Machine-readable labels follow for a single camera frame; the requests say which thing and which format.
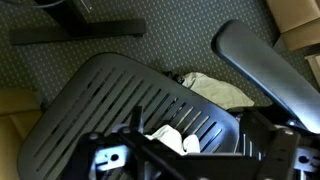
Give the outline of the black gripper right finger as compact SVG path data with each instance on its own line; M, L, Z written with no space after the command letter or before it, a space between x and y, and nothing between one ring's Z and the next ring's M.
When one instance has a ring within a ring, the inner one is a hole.
M320 180L319 136L302 128L274 124L279 115L245 110L240 132L261 154L255 180Z

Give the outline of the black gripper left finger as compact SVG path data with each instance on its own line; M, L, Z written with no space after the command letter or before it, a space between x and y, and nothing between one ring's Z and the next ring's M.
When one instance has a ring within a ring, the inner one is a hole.
M134 180L201 180L206 176L204 157L180 155L143 133L142 108L136 106L129 124L111 134L82 135L61 174L61 180L103 180L109 171L121 169Z

